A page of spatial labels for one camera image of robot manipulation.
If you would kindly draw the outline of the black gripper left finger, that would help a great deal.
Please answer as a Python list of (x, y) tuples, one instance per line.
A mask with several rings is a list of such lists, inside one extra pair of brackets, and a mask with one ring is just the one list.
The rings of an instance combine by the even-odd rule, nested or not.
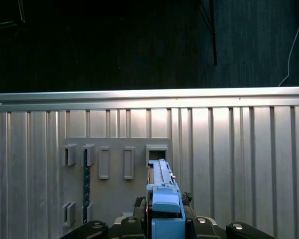
[(112, 226), (90, 221), (64, 235), (63, 239), (145, 239), (145, 197), (137, 197), (131, 216), (116, 219)]

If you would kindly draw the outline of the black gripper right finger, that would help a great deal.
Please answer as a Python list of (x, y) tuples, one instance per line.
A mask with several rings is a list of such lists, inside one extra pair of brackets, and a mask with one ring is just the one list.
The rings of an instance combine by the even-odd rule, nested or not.
[(274, 239), (273, 236), (243, 222), (229, 223), (221, 228), (212, 218), (197, 216), (190, 205), (192, 195), (182, 193), (186, 216), (185, 237), (187, 239)]

